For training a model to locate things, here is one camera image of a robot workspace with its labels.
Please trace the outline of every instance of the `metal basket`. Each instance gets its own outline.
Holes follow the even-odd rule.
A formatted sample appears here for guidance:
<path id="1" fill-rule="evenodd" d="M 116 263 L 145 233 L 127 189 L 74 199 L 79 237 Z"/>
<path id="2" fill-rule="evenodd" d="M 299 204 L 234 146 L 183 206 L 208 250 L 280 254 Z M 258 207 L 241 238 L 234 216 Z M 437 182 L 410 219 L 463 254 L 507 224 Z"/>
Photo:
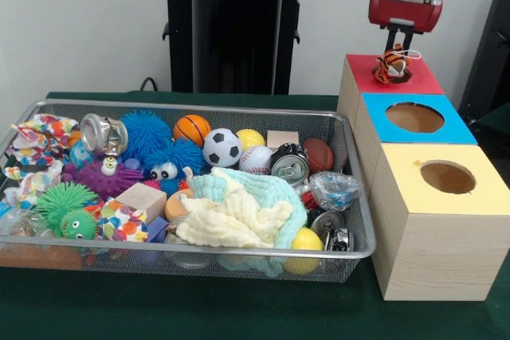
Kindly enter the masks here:
<path id="1" fill-rule="evenodd" d="M 134 110 L 150 110 L 169 126 L 183 115 L 200 113 L 213 127 L 233 131 L 252 128 L 299 131 L 300 139 L 326 141 L 335 154 L 334 170 L 361 178 L 351 128 L 336 113 L 327 111 L 290 111 L 231 107 L 201 107 L 168 104 L 112 103 L 82 100 L 42 100 L 27 109 L 19 123 L 37 113 L 63 115 L 80 121 L 87 113 L 119 119 Z M 14 139 L 11 131 L 0 144 L 0 154 Z M 12 181 L 5 181 L 0 192 Z M 344 282 L 360 259 L 375 249 L 375 235 L 367 197 L 361 190 L 355 204 L 343 212 L 352 232 L 354 251 L 297 251 L 260 248 L 212 248 L 191 244 L 152 244 L 106 240 L 69 240 L 22 236 L 0 236 L 0 267 L 72 269 L 102 272 L 135 272 L 166 275 L 221 276 L 254 279 L 282 279 L 318 282 Z M 250 268 L 232 269 L 228 264 L 250 264 Z M 272 272 L 273 266 L 293 262 L 294 273 Z M 309 273 L 300 273 L 315 268 Z"/>

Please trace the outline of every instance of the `green spiky ball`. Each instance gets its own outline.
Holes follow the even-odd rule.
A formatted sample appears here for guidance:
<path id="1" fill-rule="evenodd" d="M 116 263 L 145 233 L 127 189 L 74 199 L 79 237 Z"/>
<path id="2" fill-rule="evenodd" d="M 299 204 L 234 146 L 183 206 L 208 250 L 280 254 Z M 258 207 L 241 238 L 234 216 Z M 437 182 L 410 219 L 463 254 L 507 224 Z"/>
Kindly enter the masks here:
<path id="1" fill-rule="evenodd" d="M 94 216 L 83 209 L 65 214 L 60 223 L 62 236 L 70 239 L 94 239 L 97 227 Z"/>
<path id="2" fill-rule="evenodd" d="M 97 194 L 86 186 L 73 182 L 61 183 L 47 189 L 37 201 L 35 211 L 48 221 L 48 226 L 58 235 L 65 214 L 83 208 L 84 203 L 97 198 Z"/>

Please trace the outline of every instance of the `table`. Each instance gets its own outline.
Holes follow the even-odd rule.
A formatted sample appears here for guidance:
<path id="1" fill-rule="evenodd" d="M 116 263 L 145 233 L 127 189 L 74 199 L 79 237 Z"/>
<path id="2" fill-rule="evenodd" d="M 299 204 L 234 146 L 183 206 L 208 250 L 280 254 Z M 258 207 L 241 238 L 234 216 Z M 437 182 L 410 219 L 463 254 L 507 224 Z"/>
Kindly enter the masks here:
<path id="1" fill-rule="evenodd" d="M 50 98 L 335 110 L 334 96 Z M 370 259 L 345 284 L 0 268 L 0 338 L 510 338 L 510 258 L 482 303 L 384 302 Z"/>

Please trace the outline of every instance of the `soccer ball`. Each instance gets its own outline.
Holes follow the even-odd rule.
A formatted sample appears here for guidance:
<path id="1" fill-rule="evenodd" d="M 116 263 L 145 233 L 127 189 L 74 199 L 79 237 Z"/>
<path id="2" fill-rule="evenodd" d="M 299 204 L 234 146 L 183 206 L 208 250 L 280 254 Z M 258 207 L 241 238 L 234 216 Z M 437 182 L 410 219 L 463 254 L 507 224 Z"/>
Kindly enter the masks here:
<path id="1" fill-rule="evenodd" d="M 230 129 L 214 129 L 204 140 L 202 154 L 211 166 L 229 167 L 241 157 L 241 140 Z"/>

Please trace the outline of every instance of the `circular hole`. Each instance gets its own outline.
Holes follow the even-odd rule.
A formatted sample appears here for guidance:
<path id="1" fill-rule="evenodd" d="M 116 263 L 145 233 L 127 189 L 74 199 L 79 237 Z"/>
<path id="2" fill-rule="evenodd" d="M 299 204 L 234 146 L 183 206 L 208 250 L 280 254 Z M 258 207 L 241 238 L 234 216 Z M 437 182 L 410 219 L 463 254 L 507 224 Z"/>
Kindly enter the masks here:
<path id="1" fill-rule="evenodd" d="M 443 193 L 464 194 L 475 188 L 475 178 L 465 167 L 449 161 L 429 161 L 422 164 L 422 177 Z"/>
<path id="2" fill-rule="evenodd" d="M 415 103 L 399 103 L 386 110 L 386 117 L 398 127 L 414 133 L 434 133 L 444 124 L 441 113 Z"/>
<path id="3" fill-rule="evenodd" d="M 88 151 L 94 151 L 97 146 L 96 133 L 94 127 L 86 122 L 81 130 L 81 140 Z"/>

